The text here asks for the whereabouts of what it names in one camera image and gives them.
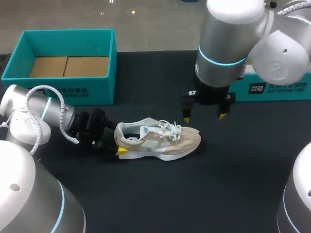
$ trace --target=cardboard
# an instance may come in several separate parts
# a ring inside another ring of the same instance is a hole
[[[105,77],[108,57],[69,57],[64,77]]]
[[[36,57],[29,78],[63,77],[67,57]]]

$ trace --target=shoe logo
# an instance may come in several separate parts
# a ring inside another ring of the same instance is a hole
[[[162,138],[161,142],[158,140],[149,139],[141,145],[140,151],[164,153],[169,145],[170,143],[166,138]]]

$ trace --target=black label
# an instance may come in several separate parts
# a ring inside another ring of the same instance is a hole
[[[57,90],[62,94],[64,98],[88,98],[88,90],[87,88],[57,88]],[[49,90],[50,96],[55,98],[57,95]]]
[[[44,89],[38,89],[38,90],[36,90],[36,92],[41,94],[41,95],[45,95],[46,96]]]
[[[269,84],[268,94],[276,93],[302,93],[306,90],[307,83],[294,83],[291,85],[273,85]]]
[[[262,94],[264,89],[266,88],[267,83],[254,83],[249,87],[248,94],[249,95],[257,95]]]

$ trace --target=shoe tongue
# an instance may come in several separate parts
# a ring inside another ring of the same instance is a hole
[[[154,132],[157,134],[166,133],[166,131],[163,132],[160,129],[161,129],[160,127],[141,126],[140,127],[140,138],[146,136],[149,132]]]

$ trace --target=glowing blue ring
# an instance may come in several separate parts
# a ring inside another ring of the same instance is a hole
[[[298,19],[298,20],[300,20],[300,21],[303,21],[303,22],[308,23],[308,24],[311,25],[311,22],[308,21],[308,20],[306,20],[305,18],[302,18],[302,17],[299,17],[299,16],[287,16],[287,17],[288,17],[288,18],[296,18],[296,19]]]
[[[59,216],[58,216],[58,219],[55,223],[55,226],[53,227],[53,229],[51,230],[51,233],[54,233],[59,225],[59,222],[60,220],[62,219],[62,216],[63,216],[63,212],[64,212],[64,207],[65,207],[65,194],[64,194],[64,189],[62,187],[62,184],[59,182],[59,185],[60,185],[60,188],[62,190],[62,207],[60,208],[60,213],[59,213]]]
[[[213,63],[214,65],[217,65],[217,66],[231,67],[231,66],[238,65],[238,64],[240,64],[240,63],[242,63],[242,62],[244,62],[244,61],[246,60],[246,58],[244,58],[244,59],[240,60],[239,62],[235,62],[235,63],[219,63],[219,62],[215,62],[215,61],[209,59],[208,57],[206,57],[206,56],[202,53],[201,48],[200,48],[200,45],[199,45],[199,52],[200,52],[200,54],[201,54],[207,61],[209,61],[209,62],[211,62],[211,63]]]
[[[289,220],[289,222],[291,223],[292,227],[296,230],[297,233],[300,233],[300,231],[297,229],[297,227],[293,224],[293,222],[291,221],[288,213],[287,213],[287,210],[286,210],[286,206],[285,206],[285,189],[284,189],[284,193],[283,193],[283,204],[284,204],[284,210],[285,210],[285,214]]]
[[[45,109],[44,109],[44,111],[43,111],[43,113],[42,113],[41,120],[43,120],[45,114],[47,113],[47,110],[48,110],[48,108],[49,108],[49,104],[50,104],[50,102],[51,102],[51,99],[52,99],[52,98],[49,97],[48,102],[47,102],[47,105],[45,105]]]

